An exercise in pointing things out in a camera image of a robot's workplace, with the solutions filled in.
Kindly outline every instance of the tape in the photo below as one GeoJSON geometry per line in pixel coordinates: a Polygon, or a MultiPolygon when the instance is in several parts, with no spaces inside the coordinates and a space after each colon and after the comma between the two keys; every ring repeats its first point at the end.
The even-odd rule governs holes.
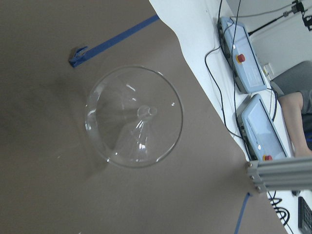
{"type": "Polygon", "coordinates": [[[249,197],[251,197],[251,196],[252,195],[250,193],[247,193],[246,196],[245,196],[242,208],[240,210],[240,214],[239,214],[239,217],[238,217],[238,221],[237,221],[237,224],[236,224],[236,228],[235,228],[234,234],[238,234],[238,231],[239,231],[239,228],[240,228],[240,224],[242,222],[243,214],[244,214],[244,211],[245,211],[245,208],[246,208],[246,205],[247,205],[247,201],[248,201],[249,197]]]}
{"type": "Polygon", "coordinates": [[[138,23],[137,25],[133,26],[132,28],[129,28],[128,30],[118,34],[117,36],[103,42],[102,44],[88,50],[88,46],[79,48],[76,50],[74,56],[69,60],[69,63],[72,65],[72,67],[77,67],[78,65],[84,63],[85,61],[93,58],[94,56],[102,53],[103,51],[107,50],[108,48],[116,45],[117,43],[121,42],[122,40],[125,40],[132,34],[140,31],[141,29],[145,28],[146,26],[150,25],[151,23],[154,23],[159,19],[158,15],[154,15],[141,23],[138,23]]]}

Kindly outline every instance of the white wall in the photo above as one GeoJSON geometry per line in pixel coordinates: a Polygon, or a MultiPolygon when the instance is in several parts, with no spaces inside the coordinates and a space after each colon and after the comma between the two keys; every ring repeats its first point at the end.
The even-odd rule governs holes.
{"type": "MultiPolygon", "coordinates": [[[[227,0],[231,10],[236,15],[239,0],[227,0]]],[[[251,15],[275,10],[290,4],[292,0],[242,0],[239,15],[251,15]]],[[[312,15],[312,0],[302,1],[306,12],[312,15]]],[[[290,11],[291,7],[284,8],[275,13],[257,17],[240,18],[245,23],[247,30],[262,26],[263,24],[290,11]]],[[[312,60],[312,31],[308,31],[302,21],[301,13],[281,18],[251,36],[254,49],[259,62],[264,65],[269,63],[273,78],[304,60],[312,60]]]]}

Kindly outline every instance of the clear glass funnel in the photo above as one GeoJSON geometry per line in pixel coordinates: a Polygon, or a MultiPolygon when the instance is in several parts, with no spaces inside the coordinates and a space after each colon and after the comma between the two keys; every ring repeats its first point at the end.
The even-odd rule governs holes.
{"type": "Polygon", "coordinates": [[[176,145],[182,106],[159,72],[124,66],[101,79],[86,105],[86,130],[110,163],[144,167],[163,159],[176,145]]]}

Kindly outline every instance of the person's arm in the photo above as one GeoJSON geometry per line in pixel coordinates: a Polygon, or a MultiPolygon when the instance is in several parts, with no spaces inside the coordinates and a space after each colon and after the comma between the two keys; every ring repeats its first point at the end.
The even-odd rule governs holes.
{"type": "Polygon", "coordinates": [[[308,148],[303,132],[301,117],[303,98],[301,93],[288,94],[278,100],[282,107],[288,134],[294,145],[295,156],[312,156],[312,151],[308,148]]]}

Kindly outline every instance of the red button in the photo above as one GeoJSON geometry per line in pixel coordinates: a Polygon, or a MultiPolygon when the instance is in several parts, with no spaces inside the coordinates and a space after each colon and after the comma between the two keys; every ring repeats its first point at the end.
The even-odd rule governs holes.
{"type": "Polygon", "coordinates": [[[245,56],[243,54],[240,54],[240,55],[236,55],[236,59],[239,63],[242,63],[244,62],[246,59],[245,59],[245,56]]]}
{"type": "Polygon", "coordinates": [[[263,161],[269,161],[269,160],[273,160],[271,155],[264,155],[263,156],[263,161]]]}

